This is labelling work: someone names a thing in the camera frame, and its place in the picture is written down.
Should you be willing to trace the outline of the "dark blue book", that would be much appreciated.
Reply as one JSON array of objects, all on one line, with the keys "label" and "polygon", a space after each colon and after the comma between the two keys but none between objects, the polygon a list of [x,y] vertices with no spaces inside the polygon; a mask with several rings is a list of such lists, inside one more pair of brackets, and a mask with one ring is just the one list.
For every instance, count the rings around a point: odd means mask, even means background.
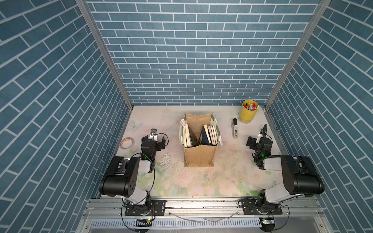
[{"label": "dark blue book", "polygon": [[219,143],[219,137],[217,135],[216,127],[215,126],[210,126],[211,129],[211,138],[212,138],[212,143],[213,145],[217,145]]},{"label": "dark blue book", "polygon": [[211,143],[212,143],[212,138],[211,138],[211,129],[210,129],[210,126],[208,126],[208,132],[209,132],[209,135],[210,135],[210,139],[211,139]]},{"label": "dark blue book", "polygon": [[210,135],[209,135],[209,132],[208,132],[208,125],[207,124],[204,124],[202,129],[201,129],[199,143],[200,143],[200,145],[207,145],[207,146],[212,145]]}]

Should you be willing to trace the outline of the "black book orange title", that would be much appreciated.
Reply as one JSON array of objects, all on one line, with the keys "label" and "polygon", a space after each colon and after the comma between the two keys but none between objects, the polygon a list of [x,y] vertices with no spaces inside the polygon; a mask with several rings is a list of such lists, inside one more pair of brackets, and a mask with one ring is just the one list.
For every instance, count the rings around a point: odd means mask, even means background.
[{"label": "black book orange title", "polygon": [[195,136],[194,132],[191,130],[189,125],[185,124],[185,140],[186,140],[186,146],[187,148],[193,148],[199,146],[199,142],[197,140],[197,137]]}]

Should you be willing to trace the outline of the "tan canvas tote bag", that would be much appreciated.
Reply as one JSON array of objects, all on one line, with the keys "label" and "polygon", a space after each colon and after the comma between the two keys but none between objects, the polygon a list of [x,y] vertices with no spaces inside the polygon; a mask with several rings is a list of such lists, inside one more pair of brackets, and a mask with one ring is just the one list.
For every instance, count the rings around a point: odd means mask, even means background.
[{"label": "tan canvas tote bag", "polygon": [[[215,126],[217,135],[219,137],[219,143],[215,146],[200,145],[193,148],[187,148],[185,140],[185,124],[188,124],[191,130],[194,132],[199,142],[201,129],[204,124],[208,126]],[[221,132],[218,127],[218,122],[213,114],[209,115],[191,115],[186,114],[180,121],[179,127],[179,141],[184,147],[184,166],[185,167],[212,167],[214,166],[214,156],[219,146],[223,145]]]}]

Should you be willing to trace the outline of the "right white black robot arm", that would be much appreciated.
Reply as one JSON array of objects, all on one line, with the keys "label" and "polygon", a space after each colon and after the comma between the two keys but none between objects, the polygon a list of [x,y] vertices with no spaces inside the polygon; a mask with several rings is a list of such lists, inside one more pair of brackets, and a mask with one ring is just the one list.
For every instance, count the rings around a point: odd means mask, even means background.
[{"label": "right white black robot arm", "polygon": [[267,128],[265,124],[257,138],[248,137],[247,146],[254,150],[256,166],[261,170],[281,172],[282,182],[259,192],[257,208],[275,208],[292,198],[324,193],[324,183],[309,157],[272,155],[273,140],[267,135]]}]

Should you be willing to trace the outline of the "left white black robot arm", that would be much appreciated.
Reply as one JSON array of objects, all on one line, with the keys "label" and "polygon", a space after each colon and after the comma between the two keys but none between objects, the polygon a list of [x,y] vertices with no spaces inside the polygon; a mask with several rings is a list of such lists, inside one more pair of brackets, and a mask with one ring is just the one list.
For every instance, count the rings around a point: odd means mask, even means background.
[{"label": "left white black robot arm", "polygon": [[111,159],[100,182],[101,195],[121,196],[127,207],[151,209],[150,191],[137,187],[138,174],[155,172],[155,156],[168,145],[169,138],[164,133],[151,129],[151,133],[141,139],[140,152],[129,159],[115,156]]}]

